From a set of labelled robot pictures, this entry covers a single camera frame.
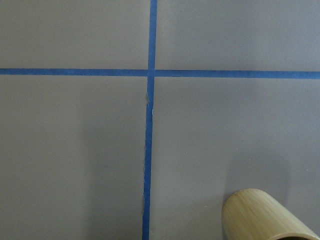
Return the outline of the bamboo wooden cup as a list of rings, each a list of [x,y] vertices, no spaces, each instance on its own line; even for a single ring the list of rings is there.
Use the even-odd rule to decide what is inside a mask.
[[[228,240],[318,240],[320,237],[267,192],[246,188],[232,194],[221,214]]]

